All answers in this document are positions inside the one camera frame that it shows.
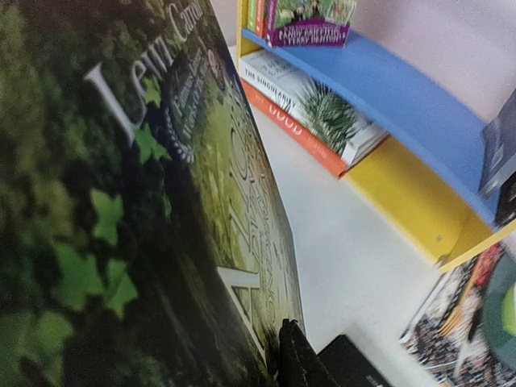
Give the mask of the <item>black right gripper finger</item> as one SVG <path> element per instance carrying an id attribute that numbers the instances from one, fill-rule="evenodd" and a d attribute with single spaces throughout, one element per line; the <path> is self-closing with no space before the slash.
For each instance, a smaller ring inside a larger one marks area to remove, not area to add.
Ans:
<path id="1" fill-rule="evenodd" d="M 283 320 L 279 341 L 279 386 L 338 386 L 310 346 L 297 320 Z"/>

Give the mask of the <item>dark green forest book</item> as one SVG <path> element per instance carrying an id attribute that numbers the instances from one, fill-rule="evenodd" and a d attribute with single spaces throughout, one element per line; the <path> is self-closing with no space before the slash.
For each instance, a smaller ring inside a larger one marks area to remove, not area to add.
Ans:
<path id="1" fill-rule="evenodd" d="M 1 4 L 1 383 L 275 386 L 289 225 L 208 1 Z"/>

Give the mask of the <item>white Singularity palm book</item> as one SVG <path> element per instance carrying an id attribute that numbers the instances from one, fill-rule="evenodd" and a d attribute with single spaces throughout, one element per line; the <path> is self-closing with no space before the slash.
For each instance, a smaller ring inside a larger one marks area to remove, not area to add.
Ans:
<path id="1" fill-rule="evenodd" d="M 327 85 L 266 50 L 239 58 L 240 76 L 321 140 L 347 166 L 388 133 Z"/>

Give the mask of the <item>large orange Good Morning book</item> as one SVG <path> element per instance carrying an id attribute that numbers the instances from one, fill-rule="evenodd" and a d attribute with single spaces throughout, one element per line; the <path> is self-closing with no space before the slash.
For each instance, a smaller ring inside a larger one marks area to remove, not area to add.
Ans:
<path id="1" fill-rule="evenodd" d="M 341 178 L 346 173 L 347 164 L 323 141 L 246 81 L 242 80 L 242 85 L 248 101 L 311 154 L 332 176 Z"/>

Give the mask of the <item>Nineteen Eighty-Four book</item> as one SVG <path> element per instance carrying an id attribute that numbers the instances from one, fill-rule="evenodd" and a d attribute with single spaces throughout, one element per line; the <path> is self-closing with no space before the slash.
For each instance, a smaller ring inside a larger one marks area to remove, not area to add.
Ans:
<path id="1" fill-rule="evenodd" d="M 488 198 L 515 172 L 515 91 L 482 135 L 485 151 L 478 191 Z"/>

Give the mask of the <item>purple Treehouse book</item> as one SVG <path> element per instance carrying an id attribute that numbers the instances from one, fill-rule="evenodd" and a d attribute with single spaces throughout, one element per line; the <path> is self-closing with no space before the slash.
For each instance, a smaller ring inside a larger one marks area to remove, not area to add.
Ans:
<path id="1" fill-rule="evenodd" d="M 342 48 L 357 7 L 356 0 L 271 1 L 264 39 L 269 47 Z"/>

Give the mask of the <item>orange cartoon paperback book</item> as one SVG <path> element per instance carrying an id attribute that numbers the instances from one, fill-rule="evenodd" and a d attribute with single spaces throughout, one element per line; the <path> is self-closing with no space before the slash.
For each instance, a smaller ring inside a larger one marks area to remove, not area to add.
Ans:
<path id="1" fill-rule="evenodd" d="M 256 27 L 255 33 L 260 38 L 265 37 L 268 0 L 256 1 Z"/>

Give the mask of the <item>green cartoon paperback book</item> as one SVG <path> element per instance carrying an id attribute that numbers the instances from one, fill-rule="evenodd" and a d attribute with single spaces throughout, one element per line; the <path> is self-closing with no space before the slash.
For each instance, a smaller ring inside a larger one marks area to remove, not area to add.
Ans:
<path id="1" fill-rule="evenodd" d="M 249 0 L 248 1 L 248 22 L 247 22 L 247 29 L 249 31 L 255 31 L 255 29 L 256 29 L 256 10 L 257 10 L 257 0 Z"/>

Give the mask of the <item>black paperback barcode book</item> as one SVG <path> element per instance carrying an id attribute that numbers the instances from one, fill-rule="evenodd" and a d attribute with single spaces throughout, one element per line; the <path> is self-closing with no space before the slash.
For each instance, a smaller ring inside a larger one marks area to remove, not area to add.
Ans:
<path id="1" fill-rule="evenodd" d="M 515 219 L 516 173 L 501 186 L 495 223 L 503 227 Z"/>

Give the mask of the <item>black Moon and Sixpence book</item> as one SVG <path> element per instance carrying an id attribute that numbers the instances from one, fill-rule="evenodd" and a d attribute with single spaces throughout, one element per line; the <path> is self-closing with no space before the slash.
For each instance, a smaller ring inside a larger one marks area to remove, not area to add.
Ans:
<path id="1" fill-rule="evenodd" d="M 392 386 L 346 335 L 334 338 L 318 358 L 339 386 Z"/>

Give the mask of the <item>patterned cloth mat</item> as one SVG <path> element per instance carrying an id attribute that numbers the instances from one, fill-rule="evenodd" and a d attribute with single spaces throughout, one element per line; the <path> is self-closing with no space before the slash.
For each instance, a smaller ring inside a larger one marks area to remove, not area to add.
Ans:
<path id="1" fill-rule="evenodd" d="M 488 285 L 509 250 L 496 243 L 444 273 L 399 341 L 439 386 L 514 386 L 515 371 L 488 345 Z"/>

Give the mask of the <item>yellow pink blue bookshelf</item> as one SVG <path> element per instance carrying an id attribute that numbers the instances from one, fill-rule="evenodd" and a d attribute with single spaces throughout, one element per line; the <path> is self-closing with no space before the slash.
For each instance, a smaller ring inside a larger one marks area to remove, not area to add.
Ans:
<path id="1" fill-rule="evenodd" d="M 484 122 L 424 73 L 356 32 L 344 48 L 272 53 L 388 132 L 345 179 L 443 271 L 514 232 L 513 223 L 495 223 L 499 197 L 477 190 Z"/>

